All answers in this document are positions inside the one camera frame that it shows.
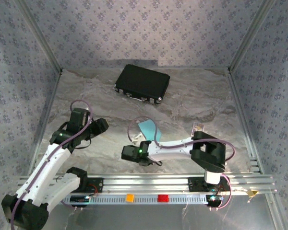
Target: light blue cloth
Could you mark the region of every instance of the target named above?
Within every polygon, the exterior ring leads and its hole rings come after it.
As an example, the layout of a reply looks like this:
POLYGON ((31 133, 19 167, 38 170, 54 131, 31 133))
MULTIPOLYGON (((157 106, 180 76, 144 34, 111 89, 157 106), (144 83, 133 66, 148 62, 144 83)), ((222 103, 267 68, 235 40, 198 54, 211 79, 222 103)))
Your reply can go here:
MULTIPOLYGON (((138 126, 141 129, 141 132, 144 134, 146 137, 146 140, 154 140, 154 135, 155 135, 155 124, 152 120, 147 120, 143 121, 141 123, 138 123, 138 126)), ((160 141, 161 138, 161 132, 158 129, 157 131, 157 141, 160 141)))

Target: red block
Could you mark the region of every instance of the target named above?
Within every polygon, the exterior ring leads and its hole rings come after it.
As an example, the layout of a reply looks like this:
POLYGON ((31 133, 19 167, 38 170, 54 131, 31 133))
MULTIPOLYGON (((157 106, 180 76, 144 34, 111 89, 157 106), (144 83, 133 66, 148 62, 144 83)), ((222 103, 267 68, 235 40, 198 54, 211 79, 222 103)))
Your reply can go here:
POLYGON ((158 195, 158 202, 168 203, 169 195, 158 195))

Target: marble surface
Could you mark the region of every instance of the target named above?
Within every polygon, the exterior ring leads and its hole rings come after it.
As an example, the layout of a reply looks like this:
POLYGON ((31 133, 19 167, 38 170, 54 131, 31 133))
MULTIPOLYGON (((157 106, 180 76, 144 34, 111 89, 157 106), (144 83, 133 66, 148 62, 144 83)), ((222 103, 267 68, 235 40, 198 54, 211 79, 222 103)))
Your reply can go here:
MULTIPOLYGON (((122 69, 64 70, 50 112, 50 118, 36 157, 39 163, 49 140, 61 124, 69 120, 70 102, 85 99, 93 107, 94 119, 103 117, 109 129, 92 139, 90 147, 75 150, 62 165, 59 173, 75 166, 88 173, 203 173, 191 160, 168 160, 159 167, 141 167, 120 158, 124 145, 129 145, 127 126, 138 116, 154 119, 162 132, 161 141, 187 138, 193 122, 204 124, 208 134, 230 141, 237 155, 228 162, 227 172, 249 172, 250 161, 244 135, 226 77, 204 69, 156 69, 171 76, 163 102, 159 105, 142 103, 114 91, 122 69)), ((139 133, 134 126, 131 135, 139 133)), ((232 152, 227 148, 227 155, 232 152)))

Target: patterned wallpaper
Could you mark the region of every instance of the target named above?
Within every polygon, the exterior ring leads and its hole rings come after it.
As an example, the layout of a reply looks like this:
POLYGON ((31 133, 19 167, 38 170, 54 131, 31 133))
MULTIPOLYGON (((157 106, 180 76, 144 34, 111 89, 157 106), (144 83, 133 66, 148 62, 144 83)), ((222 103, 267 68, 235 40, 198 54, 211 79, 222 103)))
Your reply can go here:
POLYGON ((228 66, 262 0, 26 0, 61 67, 228 66))
POLYGON ((234 77, 265 172, 277 176, 288 214, 288 0, 270 10, 234 77))
POLYGON ((27 174, 49 95, 58 76, 13 1, 0 1, 0 229, 14 175, 27 174))

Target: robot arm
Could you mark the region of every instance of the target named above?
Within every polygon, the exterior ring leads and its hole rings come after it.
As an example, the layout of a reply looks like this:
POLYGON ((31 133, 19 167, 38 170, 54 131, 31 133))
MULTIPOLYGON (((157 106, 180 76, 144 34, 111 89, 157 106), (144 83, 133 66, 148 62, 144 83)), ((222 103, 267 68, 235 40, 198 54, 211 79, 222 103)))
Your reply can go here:
POLYGON ((74 108, 69 122, 65 122, 53 133, 46 153, 29 179, 14 196, 4 197, 1 204, 8 222, 11 222, 13 218, 14 225, 18 227, 41 230, 49 213, 61 200, 72 191, 82 190, 87 186, 87 172, 74 167, 69 169, 54 186, 49 186, 49 184, 82 140, 90 140, 108 129, 108 123, 103 118, 92 120, 90 124, 87 124, 89 116, 88 110, 74 108), (61 143, 79 133, 85 126, 87 128, 80 135, 59 148, 61 143), (50 153, 57 148, 59 149, 49 159, 50 153))
POLYGON ((195 132, 193 137, 160 142, 159 145, 153 141, 142 141, 139 147, 124 146, 121 158, 139 163, 141 166, 148 166, 169 159, 191 159, 205 169, 204 178, 207 183, 218 184, 221 174, 225 171, 226 147, 222 143, 212 141, 186 144, 201 139, 216 138, 204 132, 195 132))

